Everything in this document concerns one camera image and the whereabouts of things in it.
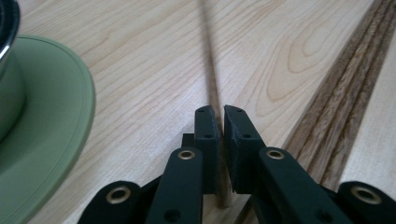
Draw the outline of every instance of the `green cup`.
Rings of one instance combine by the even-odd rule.
[[[18,120],[24,103],[21,69],[12,53],[20,24],[15,0],[0,0],[0,142]]]

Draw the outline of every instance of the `black plastic part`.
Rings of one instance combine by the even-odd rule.
[[[182,147],[195,147],[193,133],[183,133],[183,138],[181,140]]]
[[[194,146],[201,150],[204,156],[204,194],[217,193],[221,153],[220,138],[219,124],[212,106],[207,105],[195,110]]]
[[[256,182],[256,190],[250,197],[254,212],[261,224],[281,223],[282,216],[276,209],[276,205],[266,190],[262,181]]]
[[[93,197],[78,223],[136,223],[140,195],[140,188],[135,183],[126,181],[111,183]]]
[[[368,184],[357,181],[343,183],[336,197],[355,223],[396,222],[396,202]]]
[[[352,223],[287,151],[266,147],[259,157],[257,170],[282,223]]]
[[[149,209],[151,207],[152,201],[154,200],[155,193],[157,192],[157,188],[160,185],[160,181],[162,176],[158,176],[157,178],[150,181],[147,185],[143,186],[140,189],[140,197],[139,197],[139,205],[134,210],[135,219],[133,223],[145,223],[146,218],[149,213]]]
[[[203,156],[193,147],[175,150],[148,212],[146,223],[201,223]]]
[[[233,190],[252,194],[256,178],[254,160],[265,144],[243,109],[226,105],[224,110],[224,147]]]

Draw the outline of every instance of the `green saucer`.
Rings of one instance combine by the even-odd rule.
[[[13,50],[26,102],[0,144],[0,223],[26,221],[59,187],[88,138],[95,103],[90,72],[72,50],[27,35]]]

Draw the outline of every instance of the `light wood surface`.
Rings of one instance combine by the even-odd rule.
[[[244,108],[267,146],[282,147],[372,3],[207,2],[219,104]]]
[[[393,1],[365,13],[285,148],[322,186],[337,190],[395,28]]]
[[[372,0],[206,1],[220,105],[244,108],[282,147]],[[88,65],[97,106],[74,169],[31,223],[76,223],[116,181],[160,175],[193,111],[209,104],[200,1],[20,1],[21,34],[42,35]],[[232,223],[246,197],[205,223]]]
[[[207,105],[201,11],[194,1],[21,1],[21,34],[74,50],[96,88],[78,162],[32,223],[77,223],[103,186],[161,175],[194,111]]]
[[[396,35],[376,82],[341,182],[358,180],[396,199]]]

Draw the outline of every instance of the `brass grommet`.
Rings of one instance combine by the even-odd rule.
[[[195,153],[190,150],[183,150],[178,153],[178,157],[182,160],[191,160],[195,156]]]
[[[266,154],[269,158],[274,160],[282,160],[283,158],[285,158],[285,155],[282,152],[273,149],[268,150]]]
[[[369,204],[382,203],[381,197],[370,189],[361,186],[354,186],[350,189],[352,194],[359,200]]]
[[[116,187],[107,196],[107,202],[111,204],[123,203],[131,196],[131,190],[125,186]]]

